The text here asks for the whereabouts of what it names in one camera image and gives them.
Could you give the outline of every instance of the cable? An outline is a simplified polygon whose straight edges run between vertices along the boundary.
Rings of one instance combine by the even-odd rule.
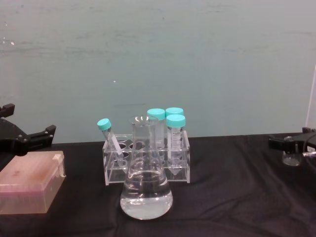
[[[313,134],[312,136],[310,136],[308,139],[306,139],[305,140],[305,142],[304,142],[304,144],[303,144],[303,152],[306,152],[307,151],[307,143],[308,143],[308,141],[309,140],[311,140],[313,137],[315,137],[316,136],[316,133],[315,134]]]

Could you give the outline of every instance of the teal wall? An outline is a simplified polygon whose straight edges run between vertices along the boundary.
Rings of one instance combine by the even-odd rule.
[[[316,64],[315,0],[0,0],[0,105],[28,133],[185,109],[189,136],[295,132]]]

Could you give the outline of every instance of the box lid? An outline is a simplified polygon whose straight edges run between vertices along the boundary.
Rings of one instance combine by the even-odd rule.
[[[62,151],[15,156],[0,172],[0,193],[43,191],[56,173],[62,175],[63,159]]]

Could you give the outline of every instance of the teal cap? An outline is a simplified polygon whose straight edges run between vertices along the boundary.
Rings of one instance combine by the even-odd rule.
[[[186,125],[186,117],[183,115],[168,115],[166,124],[168,127],[184,127]]]
[[[108,118],[101,119],[100,121],[98,121],[97,124],[98,124],[98,127],[101,131],[107,130],[112,126],[112,124]]]
[[[163,109],[150,109],[147,110],[148,116],[153,116],[158,120],[164,120],[166,118],[166,112]]]
[[[172,107],[172,108],[168,108],[166,109],[166,116],[168,115],[183,115],[183,109],[181,108],[176,108],[176,107]]]

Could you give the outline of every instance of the black clamp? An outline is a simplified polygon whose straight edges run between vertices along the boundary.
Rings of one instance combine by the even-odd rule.
[[[304,153],[308,147],[316,149],[316,129],[303,127],[303,133],[279,139],[270,136],[269,148],[284,151],[287,154]]]
[[[24,156],[29,151],[50,147],[56,126],[51,125],[43,132],[27,135],[18,126],[2,118],[13,115],[14,107],[13,104],[8,104],[0,108],[0,153]]]

